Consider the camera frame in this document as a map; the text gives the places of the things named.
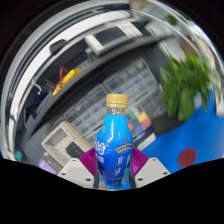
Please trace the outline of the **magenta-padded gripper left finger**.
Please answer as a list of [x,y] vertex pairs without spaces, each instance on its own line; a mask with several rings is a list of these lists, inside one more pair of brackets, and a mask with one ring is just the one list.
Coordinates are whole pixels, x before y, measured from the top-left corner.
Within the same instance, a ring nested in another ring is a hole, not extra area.
[[99,173],[95,149],[90,149],[80,158],[71,158],[58,176],[84,188],[97,189]]

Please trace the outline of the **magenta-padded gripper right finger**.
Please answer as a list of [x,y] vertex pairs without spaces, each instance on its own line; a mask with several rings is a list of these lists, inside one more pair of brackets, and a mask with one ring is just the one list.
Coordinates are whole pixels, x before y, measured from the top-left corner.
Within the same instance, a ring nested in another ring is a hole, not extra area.
[[147,157],[134,148],[129,171],[130,188],[140,188],[169,175],[170,172],[156,157]]

